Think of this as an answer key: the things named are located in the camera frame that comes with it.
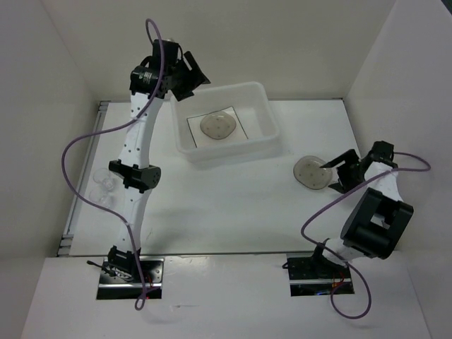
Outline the small clear glass cup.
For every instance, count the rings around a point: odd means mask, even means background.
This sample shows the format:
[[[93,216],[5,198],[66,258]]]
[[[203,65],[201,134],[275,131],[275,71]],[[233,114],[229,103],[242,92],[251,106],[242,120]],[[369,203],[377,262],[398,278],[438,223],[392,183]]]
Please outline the small clear glass cup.
[[[95,187],[90,191],[89,201],[103,208],[113,209],[114,191],[117,187],[114,175],[106,168],[100,168],[93,174]]]

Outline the clear glass dish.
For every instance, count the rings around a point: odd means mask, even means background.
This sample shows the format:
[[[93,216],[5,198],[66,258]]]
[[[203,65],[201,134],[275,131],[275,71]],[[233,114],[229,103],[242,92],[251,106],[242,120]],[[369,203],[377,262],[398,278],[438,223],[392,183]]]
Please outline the clear glass dish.
[[[295,179],[306,188],[321,190],[326,188],[333,179],[330,168],[323,168],[326,164],[319,157],[308,155],[300,158],[293,167]]]
[[[234,117],[224,111],[212,112],[202,118],[201,131],[209,138],[223,140],[237,127]]]

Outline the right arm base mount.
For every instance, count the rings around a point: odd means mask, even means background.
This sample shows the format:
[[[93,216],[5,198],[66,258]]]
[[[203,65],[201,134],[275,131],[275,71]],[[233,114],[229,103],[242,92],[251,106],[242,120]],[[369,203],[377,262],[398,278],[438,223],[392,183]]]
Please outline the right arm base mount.
[[[348,268],[314,255],[289,255],[282,269],[287,271],[292,297],[329,295],[335,288],[336,295],[355,293]]]

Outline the translucent white plastic bin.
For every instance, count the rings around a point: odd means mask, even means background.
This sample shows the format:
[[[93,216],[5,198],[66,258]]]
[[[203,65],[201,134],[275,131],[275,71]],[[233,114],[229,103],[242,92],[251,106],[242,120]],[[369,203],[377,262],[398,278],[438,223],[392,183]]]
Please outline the translucent white plastic bin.
[[[264,86],[256,81],[195,90],[170,99],[177,150],[192,163],[280,146],[280,126]]]

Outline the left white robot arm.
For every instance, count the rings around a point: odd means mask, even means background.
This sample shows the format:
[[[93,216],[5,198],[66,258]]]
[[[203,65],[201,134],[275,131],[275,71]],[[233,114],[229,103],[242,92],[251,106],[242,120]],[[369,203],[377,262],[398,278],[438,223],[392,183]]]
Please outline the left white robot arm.
[[[107,255],[109,266],[124,282],[139,278],[141,265],[135,256],[141,250],[141,226],[145,207],[152,190],[161,179],[161,169],[151,165],[150,142],[157,114],[165,95],[171,91],[182,101],[194,95],[194,90],[209,84],[193,54],[166,57],[162,81],[158,81],[160,56],[148,56],[131,72],[131,116],[133,124],[127,128],[124,146],[116,160],[109,162],[109,170],[123,180],[126,230],[120,232],[117,243]]]

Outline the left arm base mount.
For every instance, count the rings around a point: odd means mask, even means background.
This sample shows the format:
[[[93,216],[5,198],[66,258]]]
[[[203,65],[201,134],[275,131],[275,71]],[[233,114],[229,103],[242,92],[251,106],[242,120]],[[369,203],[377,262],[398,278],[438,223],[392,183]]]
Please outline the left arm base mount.
[[[147,290],[146,299],[161,299],[164,258],[142,256],[140,260]],[[86,263],[100,269],[97,300],[136,299],[141,295],[143,286],[138,272],[133,275],[122,273],[119,269],[111,267],[107,259],[102,263],[94,261],[86,261]]]

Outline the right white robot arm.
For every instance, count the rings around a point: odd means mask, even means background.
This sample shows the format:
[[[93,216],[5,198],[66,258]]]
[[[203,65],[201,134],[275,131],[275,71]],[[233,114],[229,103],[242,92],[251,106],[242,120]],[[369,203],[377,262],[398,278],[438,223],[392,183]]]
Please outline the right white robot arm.
[[[354,150],[348,150],[324,165],[337,169],[338,181],[329,187],[342,195],[372,177],[376,179],[367,185],[339,238],[326,239],[316,247],[309,261],[309,269],[316,277],[326,277],[334,264],[345,267],[356,258],[386,259],[392,254],[414,213],[398,192],[393,149],[377,141],[362,159]]]

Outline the square white black-rimmed plate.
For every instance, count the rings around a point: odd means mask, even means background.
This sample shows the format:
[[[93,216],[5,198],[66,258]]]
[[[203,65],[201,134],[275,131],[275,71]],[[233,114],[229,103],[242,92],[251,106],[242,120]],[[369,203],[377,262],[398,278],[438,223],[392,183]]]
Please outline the square white black-rimmed plate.
[[[186,119],[197,148],[229,145],[249,140],[233,106]]]

